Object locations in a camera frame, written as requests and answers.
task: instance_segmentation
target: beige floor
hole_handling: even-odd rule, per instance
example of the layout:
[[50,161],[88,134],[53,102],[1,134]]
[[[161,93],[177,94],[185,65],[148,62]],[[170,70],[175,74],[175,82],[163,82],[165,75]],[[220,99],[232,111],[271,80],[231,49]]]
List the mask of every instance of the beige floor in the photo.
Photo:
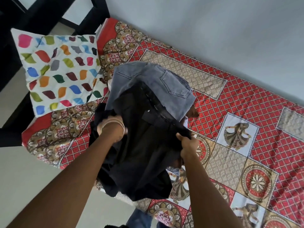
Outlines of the beige floor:
[[[69,35],[73,31],[59,23],[51,34]],[[24,69],[20,69],[0,92],[0,126],[3,126],[26,93]],[[6,227],[59,172],[59,169],[37,160],[24,147],[0,148],[0,228]],[[120,226],[127,222],[133,210],[134,207],[118,199],[92,190],[77,227],[99,228],[107,224]],[[46,222],[53,216],[46,215]],[[154,220],[152,227],[156,227],[156,223]]]

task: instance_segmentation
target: person's left hand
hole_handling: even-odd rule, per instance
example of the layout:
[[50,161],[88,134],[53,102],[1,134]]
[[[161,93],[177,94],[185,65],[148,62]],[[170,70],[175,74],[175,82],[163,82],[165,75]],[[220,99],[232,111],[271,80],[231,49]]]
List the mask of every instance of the person's left hand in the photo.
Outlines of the person's left hand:
[[109,116],[98,124],[97,133],[98,135],[110,134],[113,138],[113,142],[118,142],[128,133],[128,129],[125,128],[125,130],[123,130],[123,126],[123,119],[120,115]]

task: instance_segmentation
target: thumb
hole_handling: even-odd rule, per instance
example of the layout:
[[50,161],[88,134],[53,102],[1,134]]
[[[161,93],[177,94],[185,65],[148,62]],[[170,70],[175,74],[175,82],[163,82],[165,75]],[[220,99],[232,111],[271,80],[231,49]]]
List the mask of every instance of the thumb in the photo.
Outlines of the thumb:
[[180,133],[176,133],[176,137],[177,137],[177,139],[180,140],[180,141],[183,139],[183,136],[180,135]]

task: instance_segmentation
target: hand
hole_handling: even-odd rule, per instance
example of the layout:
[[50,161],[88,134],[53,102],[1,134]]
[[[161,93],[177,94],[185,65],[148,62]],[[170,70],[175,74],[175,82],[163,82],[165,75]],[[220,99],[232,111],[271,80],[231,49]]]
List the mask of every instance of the hand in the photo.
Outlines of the hand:
[[187,137],[183,137],[182,135],[180,135],[179,133],[176,134],[176,137],[178,140],[181,141],[181,146],[183,147],[183,149],[181,150],[181,157],[182,159],[185,159],[187,155],[196,155],[196,150],[199,146],[199,141],[194,138],[191,137],[191,140]]
[[97,133],[111,135],[113,142],[120,141],[125,134],[128,133],[128,129],[125,128],[123,131],[123,119],[120,115],[109,116],[106,119],[103,119],[101,123],[97,126]]

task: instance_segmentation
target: blue leaf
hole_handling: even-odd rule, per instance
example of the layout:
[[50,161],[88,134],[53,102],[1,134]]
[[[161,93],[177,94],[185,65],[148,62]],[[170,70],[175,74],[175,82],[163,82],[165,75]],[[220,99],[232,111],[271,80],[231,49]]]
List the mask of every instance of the blue leaf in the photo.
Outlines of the blue leaf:
[[68,42],[68,40],[65,39],[65,36],[56,36],[59,40],[62,42]]
[[90,53],[91,54],[91,52],[89,50],[89,47],[87,45],[82,45],[82,47],[85,49],[86,53]]
[[84,104],[83,100],[81,98],[75,98],[73,99],[74,102],[76,102],[77,104]]
[[44,114],[44,105],[36,106],[37,115]]
[[94,76],[94,77],[96,77],[97,76],[97,71],[95,70],[95,69],[90,69],[90,72],[92,73],[92,75]]
[[28,75],[31,76],[31,77],[38,77],[39,74],[37,73],[36,69],[33,68],[33,67],[29,67],[27,69],[27,72],[28,72]]
[[41,38],[36,38],[36,41],[38,43],[38,46],[39,45],[45,45],[44,42],[41,40]]
[[81,94],[81,91],[77,85],[70,86],[70,89],[73,91],[74,94]]

